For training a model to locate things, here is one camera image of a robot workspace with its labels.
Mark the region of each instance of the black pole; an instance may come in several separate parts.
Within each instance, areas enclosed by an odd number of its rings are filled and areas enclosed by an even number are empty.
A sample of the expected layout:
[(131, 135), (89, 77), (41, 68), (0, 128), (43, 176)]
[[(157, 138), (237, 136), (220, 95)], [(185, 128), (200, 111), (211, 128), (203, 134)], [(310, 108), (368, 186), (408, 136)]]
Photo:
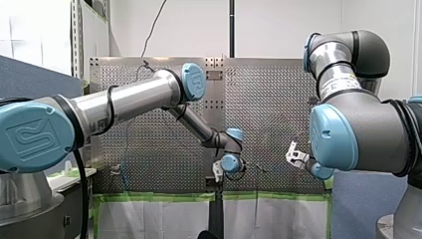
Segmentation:
[(230, 0), (230, 58), (235, 58), (235, 0)]

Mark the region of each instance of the blue cap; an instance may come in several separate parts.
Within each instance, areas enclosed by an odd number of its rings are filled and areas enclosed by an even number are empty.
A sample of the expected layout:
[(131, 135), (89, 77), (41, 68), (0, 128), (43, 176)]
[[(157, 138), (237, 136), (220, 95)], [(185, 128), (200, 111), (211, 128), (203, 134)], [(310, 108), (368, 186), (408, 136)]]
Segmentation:
[(324, 167), (353, 170), (358, 147), (347, 118), (334, 106), (319, 105), (311, 112), (311, 143), (316, 160)]
[(227, 128), (226, 133), (241, 141), (243, 141), (243, 139), (245, 138), (245, 134), (243, 133), (243, 131), (236, 127)]
[(0, 108), (0, 170), (37, 172), (64, 159), (75, 142), (75, 131), (60, 111), (39, 103)]
[(197, 102), (205, 95), (207, 83), (202, 69), (193, 63), (182, 67), (182, 84), (188, 101)]
[(221, 158), (221, 168), (229, 173), (235, 173), (240, 170), (239, 158), (233, 154), (225, 154)]
[(409, 99), (409, 103), (422, 104), (422, 96), (414, 96)]
[(311, 168), (311, 173), (316, 178), (327, 180), (334, 174), (334, 169), (321, 166), (318, 162)]

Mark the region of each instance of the logo on robot joint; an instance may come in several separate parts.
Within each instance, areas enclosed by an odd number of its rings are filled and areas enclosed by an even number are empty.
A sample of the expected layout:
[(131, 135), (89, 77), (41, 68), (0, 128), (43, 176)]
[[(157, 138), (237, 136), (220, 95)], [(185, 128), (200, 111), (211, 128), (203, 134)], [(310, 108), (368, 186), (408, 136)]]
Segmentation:
[(35, 119), (6, 129), (14, 150), (22, 161), (42, 156), (60, 147), (48, 119)]
[(192, 84), (195, 86), (195, 92), (200, 92), (204, 90), (204, 84), (202, 81), (202, 73), (197, 72), (192, 76)]

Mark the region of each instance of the green tape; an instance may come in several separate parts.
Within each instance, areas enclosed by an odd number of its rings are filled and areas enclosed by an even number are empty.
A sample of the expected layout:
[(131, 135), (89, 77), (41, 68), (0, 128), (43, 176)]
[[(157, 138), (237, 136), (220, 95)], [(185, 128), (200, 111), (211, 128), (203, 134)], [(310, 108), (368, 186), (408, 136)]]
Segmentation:
[(257, 198), (281, 199), (281, 200), (297, 200), (297, 201), (328, 201), (329, 194), (297, 194), (297, 193), (281, 193), (255, 191), (251, 192), (224, 192), (223, 200), (251, 200)]
[[(94, 238), (99, 237), (99, 220), (100, 220), (100, 206), (107, 202), (204, 202), (214, 200), (214, 193), (187, 193), (187, 194), (166, 194), (153, 192), (125, 192), (125, 193), (109, 193), (109, 194), (95, 194), (94, 195)], [(266, 192), (266, 191), (243, 191), (224, 192), (224, 200), (251, 200), (257, 198), (270, 198), (282, 200), (298, 200), (298, 201), (315, 201), (327, 202), (326, 211), (326, 238), (330, 238), (331, 228), (331, 195), (327, 194), (297, 194), (297, 193), (281, 193), (281, 192)]]
[(331, 212), (332, 212), (332, 197), (327, 201), (328, 205), (326, 206), (326, 239), (331, 238)]
[(324, 186), (325, 186), (325, 190), (331, 190), (332, 187), (334, 186), (334, 176), (332, 176), (331, 178), (325, 180), (323, 182)]

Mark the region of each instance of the pegboard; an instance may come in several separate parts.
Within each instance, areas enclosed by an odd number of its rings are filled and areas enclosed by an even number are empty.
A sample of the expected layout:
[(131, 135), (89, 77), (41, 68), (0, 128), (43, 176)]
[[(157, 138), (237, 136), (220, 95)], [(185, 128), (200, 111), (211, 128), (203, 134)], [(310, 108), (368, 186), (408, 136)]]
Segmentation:
[(285, 159), (294, 137), (309, 151), (308, 101), (316, 93), (302, 60), (227, 59), (225, 83), (226, 125), (244, 131), (242, 158), (249, 163), (240, 181), (226, 180), (225, 190), (324, 192), (323, 182)]
[[(249, 168), (240, 181), (226, 179), (225, 190), (324, 192), (323, 182), (285, 159), (295, 136), (299, 138), (299, 149), (309, 151), (308, 101), (315, 95), (315, 81), (303, 72), (302, 60), (146, 61), (153, 69), (180, 67), (186, 62), (201, 66), (207, 74), (207, 93), (192, 108), (216, 128), (239, 127), (245, 132), (242, 157)], [(142, 64), (138, 58), (92, 59), (92, 92), (135, 82)], [(138, 71), (139, 80), (151, 76), (148, 69)], [(92, 139), (92, 158), (99, 169), (94, 189), (96, 193), (203, 192), (214, 152), (202, 148), (169, 113), (154, 110)], [(110, 174), (111, 167), (118, 164), (122, 164), (124, 176)]]

